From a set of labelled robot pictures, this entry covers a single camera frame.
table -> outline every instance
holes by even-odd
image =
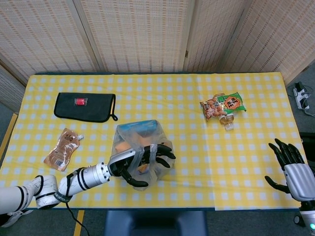
[[[115,93],[119,121],[88,123],[55,117],[56,97],[62,91]],[[221,91],[238,91],[248,109],[236,115],[235,129],[229,132],[216,119],[206,123],[199,105]],[[36,175],[52,174],[60,181],[79,167],[107,162],[117,125],[146,119],[157,119],[173,142],[175,169],[144,192],[113,177],[108,184],[75,195],[71,207],[298,206],[263,178],[269,174],[284,182],[267,147],[274,137],[293,143],[304,155],[280,73],[31,76],[0,170],[0,187],[22,185]],[[59,172],[43,160],[65,127],[85,138],[66,171]]]

